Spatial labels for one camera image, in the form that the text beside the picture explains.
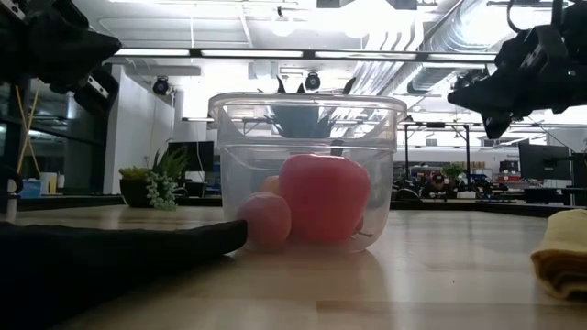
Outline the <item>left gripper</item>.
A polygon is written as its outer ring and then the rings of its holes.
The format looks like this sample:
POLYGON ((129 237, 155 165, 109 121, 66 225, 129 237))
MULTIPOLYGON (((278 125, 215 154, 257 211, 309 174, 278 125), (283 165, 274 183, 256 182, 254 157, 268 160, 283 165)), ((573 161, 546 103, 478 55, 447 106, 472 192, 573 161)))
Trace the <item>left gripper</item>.
POLYGON ((119 83, 104 61, 122 49, 118 38, 90 28, 71 0, 2 0, 1 81, 38 78, 56 94, 72 93, 93 115, 107 115, 119 83))

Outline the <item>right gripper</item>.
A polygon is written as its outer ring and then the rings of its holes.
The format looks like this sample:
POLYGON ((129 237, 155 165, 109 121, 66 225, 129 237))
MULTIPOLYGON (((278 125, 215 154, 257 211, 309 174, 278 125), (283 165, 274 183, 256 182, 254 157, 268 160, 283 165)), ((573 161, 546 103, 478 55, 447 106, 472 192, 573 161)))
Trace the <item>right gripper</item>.
POLYGON ((496 71, 491 76, 448 95, 451 104, 482 113, 490 139, 499 138, 512 122, 537 110, 534 93, 540 73, 547 67, 548 55, 537 32, 527 29, 506 40, 494 62, 496 71))

